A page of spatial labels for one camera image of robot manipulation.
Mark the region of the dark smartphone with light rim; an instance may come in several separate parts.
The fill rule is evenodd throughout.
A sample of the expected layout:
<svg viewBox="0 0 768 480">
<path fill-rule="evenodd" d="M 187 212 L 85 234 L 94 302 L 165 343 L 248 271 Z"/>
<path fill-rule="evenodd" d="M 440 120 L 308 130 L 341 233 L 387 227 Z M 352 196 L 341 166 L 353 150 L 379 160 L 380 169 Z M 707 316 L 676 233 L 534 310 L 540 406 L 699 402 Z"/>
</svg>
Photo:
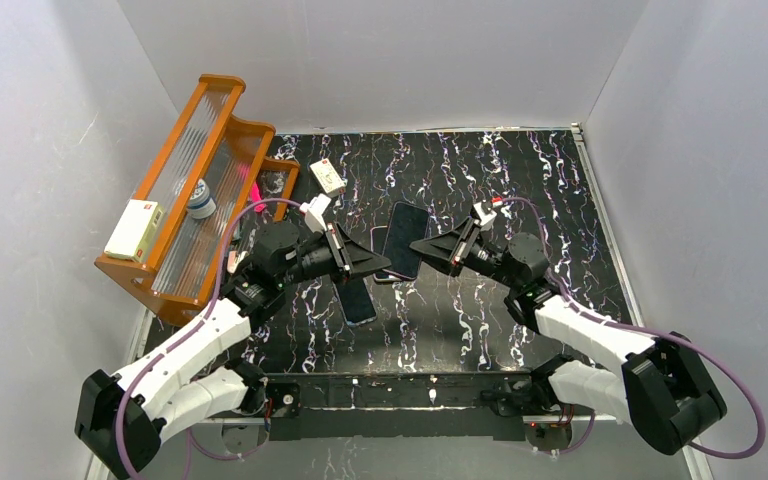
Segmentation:
<svg viewBox="0 0 768 480">
<path fill-rule="evenodd" d="M 370 230 L 371 249 L 374 253 L 383 254 L 387 233 L 388 227 L 386 225 L 376 226 Z M 401 279 L 395 275 L 379 271 L 373 275 L 373 281 L 377 284 L 393 284 L 400 282 Z"/>
</svg>

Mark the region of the blue smartphone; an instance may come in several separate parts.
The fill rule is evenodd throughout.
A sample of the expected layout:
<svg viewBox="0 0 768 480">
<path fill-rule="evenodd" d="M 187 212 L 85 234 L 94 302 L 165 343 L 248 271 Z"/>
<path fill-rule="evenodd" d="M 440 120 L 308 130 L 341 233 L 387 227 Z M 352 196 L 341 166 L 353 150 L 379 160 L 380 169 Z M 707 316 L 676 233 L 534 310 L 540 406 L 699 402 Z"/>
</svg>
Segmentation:
<svg viewBox="0 0 768 480">
<path fill-rule="evenodd" d="M 377 319 L 378 313 L 363 279 L 335 285 L 337 298 L 345 323 L 358 327 Z"/>
</svg>

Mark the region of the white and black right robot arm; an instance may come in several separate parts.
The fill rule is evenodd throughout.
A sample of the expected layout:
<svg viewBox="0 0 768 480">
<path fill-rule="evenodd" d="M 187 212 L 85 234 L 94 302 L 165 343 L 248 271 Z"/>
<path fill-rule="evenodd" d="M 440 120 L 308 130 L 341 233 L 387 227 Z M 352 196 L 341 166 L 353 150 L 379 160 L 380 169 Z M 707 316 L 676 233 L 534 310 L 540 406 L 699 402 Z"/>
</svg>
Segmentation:
<svg viewBox="0 0 768 480">
<path fill-rule="evenodd" d="M 504 303 L 517 324 L 590 359 L 585 364 L 560 355 L 533 370 L 534 401 L 612 415 L 667 455 L 726 416 L 722 395 L 685 338 L 653 339 L 573 305 L 547 279 L 549 260 L 538 237 L 518 233 L 499 248 L 487 242 L 478 221 L 466 220 L 410 248 L 448 276 L 469 269 L 508 287 Z"/>
</svg>

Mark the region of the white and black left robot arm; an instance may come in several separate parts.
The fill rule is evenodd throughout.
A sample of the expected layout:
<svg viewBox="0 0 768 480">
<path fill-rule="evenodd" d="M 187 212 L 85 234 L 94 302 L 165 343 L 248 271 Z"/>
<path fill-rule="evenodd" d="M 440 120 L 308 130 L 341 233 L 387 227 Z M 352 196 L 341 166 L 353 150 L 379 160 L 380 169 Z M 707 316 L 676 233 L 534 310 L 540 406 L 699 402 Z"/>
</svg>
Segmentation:
<svg viewBox="0 0 768 480">
<path fill-rule="evenodd" d="M 83 381 L 76 436 L 117 478 L 138 478 L 164 442 L 217 413 L 244 408 L 264 387 L 264 374 L 240 360 L 196 376 L 270 320 L 290 287 L 322 276 L 346 283 L 390 265 L 338 224 L 307 240 L 290 223 L 264 227 L 193 320 L 117 372 L 97 370 Z"/>
</svg>

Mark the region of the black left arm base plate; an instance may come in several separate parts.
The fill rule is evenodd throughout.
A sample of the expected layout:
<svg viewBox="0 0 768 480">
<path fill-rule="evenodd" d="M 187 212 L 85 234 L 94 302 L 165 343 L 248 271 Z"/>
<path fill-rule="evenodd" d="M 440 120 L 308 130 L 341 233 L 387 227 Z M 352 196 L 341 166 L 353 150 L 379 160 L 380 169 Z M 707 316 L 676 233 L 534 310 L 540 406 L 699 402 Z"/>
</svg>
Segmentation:
<svg viewBox="0 0 768 480">
<path fill-rule="evenodd" d="M 244 397 L 240 407 L 226 414 L 221 436 L 228 453 L 244 457 L 263 447 L 275 419 L 294 418 L 300 408 L 295 383 L 263 381 Z"/>
</svg>

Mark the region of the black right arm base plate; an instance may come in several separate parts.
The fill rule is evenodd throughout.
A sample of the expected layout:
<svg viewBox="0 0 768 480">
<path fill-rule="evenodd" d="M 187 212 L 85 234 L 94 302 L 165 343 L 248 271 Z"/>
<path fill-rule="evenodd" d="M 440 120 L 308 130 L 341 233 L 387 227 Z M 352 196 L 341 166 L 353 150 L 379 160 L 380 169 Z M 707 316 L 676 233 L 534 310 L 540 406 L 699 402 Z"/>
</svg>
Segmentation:
<svg viewBox="0 0 768 480">
<path fill-rule="evenodd" d="M 542 384 L 532 380 L 503 380 L 480 393 L 481 400 L 503 418 L 535 417 L 524 420 L 526 441 L 536 453 L 557 458 L 581 448 L 592 434 L 596 414 L 591 411 L 580 435 L 574 432 L 576 406 L 557 400 Z"/>
</svg>

